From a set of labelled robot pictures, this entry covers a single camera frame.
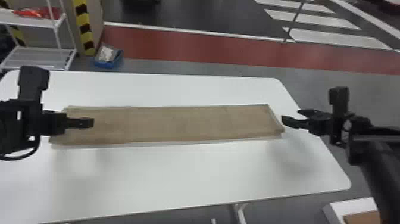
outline robotic arm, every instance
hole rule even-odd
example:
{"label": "robotic arm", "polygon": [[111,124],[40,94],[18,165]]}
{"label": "robotic arm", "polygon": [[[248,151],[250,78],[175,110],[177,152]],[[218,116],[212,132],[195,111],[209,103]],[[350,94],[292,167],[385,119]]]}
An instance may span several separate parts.
{"label": "robotic arm", "polygon": [[400,223],[400,129],[376,127],[348,111],[349,89],[329,90],[332,113],[299,110],[306,119],[282,116],[285,126],[329,136],[330,144],[346,149],[349,164],[360,166],[378,206],[382,223]]}
{"label": "robotic arm", "polygon": [[[47,89],[50,73],[39,67],[22,66],[17,99],[0,101],[0,160],[21,160],[39,147],[40,137],[65,134],[68,128],[93,127],[94,119],[68,118],[67,114],[43,111],[42,92]],[[31,149],[26,154],[9,154]]]}

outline black cable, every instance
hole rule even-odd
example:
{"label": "black cable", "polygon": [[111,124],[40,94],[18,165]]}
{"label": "black cable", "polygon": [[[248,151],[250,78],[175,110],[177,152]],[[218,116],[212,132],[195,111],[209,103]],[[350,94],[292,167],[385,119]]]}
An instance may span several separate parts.
{"label": "black cable", "polygon": [[14,156],[14,157],[8,157],[5,155],[0,155],[0,160],[3,161],[16,161],[16,160],[22,160],[26,157],[30,157],[31,155],[33,155],[37,150],[38,150],[39,146],[34,147],[29,153],[27,154],[23,154],[23,155],[19,155],[19,156]]}

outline red floor stripe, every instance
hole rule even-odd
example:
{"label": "red floor stripe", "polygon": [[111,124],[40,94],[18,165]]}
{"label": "red floor stripe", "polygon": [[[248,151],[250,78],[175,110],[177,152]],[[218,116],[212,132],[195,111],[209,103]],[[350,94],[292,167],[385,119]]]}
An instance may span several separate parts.
{"label": "red floor stripe", "polygon": [[400,75],[400,54],[373,49],[113,26],[105,26],[103,41],[126,58]]}

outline red object on shelf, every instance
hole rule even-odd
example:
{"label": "red object on shelf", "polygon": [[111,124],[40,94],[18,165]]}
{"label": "red object on shelf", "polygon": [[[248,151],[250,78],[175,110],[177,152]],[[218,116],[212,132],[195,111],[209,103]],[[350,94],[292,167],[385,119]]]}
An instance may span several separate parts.
{"label": "red object on shelf", "polygon": [[[53,16],[55,20],[60,18],[60,9],[57,7],[52,7],[51,11],[53,12]],[[22,8],[19,10],[14,10],[13,13],[15,15],[20,15],[23,17],[34,17],[34,18],[51,18],[50,10],[48,7],[41,8]]]}

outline white floor marking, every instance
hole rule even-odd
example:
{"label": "white floor marking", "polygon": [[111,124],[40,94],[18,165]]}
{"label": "white floor marking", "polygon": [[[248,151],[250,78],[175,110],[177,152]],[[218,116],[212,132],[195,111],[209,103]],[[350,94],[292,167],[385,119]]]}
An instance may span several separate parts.
{"label": "white floor marking", "polygon": [[[284,11],[277,11],[277,10],[265,10],[265,11],[275,20],[292,21],[295,16],[295,13],[289,13]],[[296,21],[300,23],[317,24],[324,26],[360,29],[354,24],[350,23],[349,21],[341,18],[300,14]]]}
{"label": "white floor marking", "polygon": [[381,41],[378,41],[376,38],[371,38],[369,36],[355,36],[302,29],[292,29],[290,35],[296,41],[356,46],[362,48],[391,49]]}
{"label": "white floor marking", "polygon": [[[299,8],[300,2],[292,2],[292,1],[285,1],[285,0],[255,0],[258,3],[266,4],[266,5],[277,5],[289,8]],[[324,13],[334,13],[332,10],[328,9],[323,5],[316,5],[305,3],[303,5],[303,9],[305,10],[312,10],[312,11],[319,11]]]}
{"label": "white floor marking", "polygon": [[105,26],[146,29],[146,30],[162,30],[162,31],[171,31],[171,32],[179,32],[179,33],[203,34],[203,35],[212,35],[212,36],[227,36],[230,38],[245,38],[245,39],[256,39],[256,40],[264,40],[264,41],[279,41],[280,42],[283,40],[283,38],[273,38],[273,37],[269,37],[269,36],[252,36],[252,35],[241,35],[241,34],[234,34],[234,33],[219,33],[219,32],[211,32],[211,31],[203,31],[203,30],[189,30],[189,29],[162,27],[162,26],[146,26],[146,25],[129,24],[129,23],[104,22],[104,25]]}
{"label": "white floor marking", "polygon": [[391,35],[395,36],[397,39],[400,39],[400,30],[392,27],[391,25],[388,25],[387,23],[380,21],[379,19],[373,17],[372,15],[369,15],[369,14],[359,10],[357,7],[351,5],[343,0],[331,0],[331,1],[340,5],[341,7],[345,8],[345,9],[351,11],[352,13],[360,16],[361,18],[369,21],[370,23],[381,28],[382,30],[390,33]]}

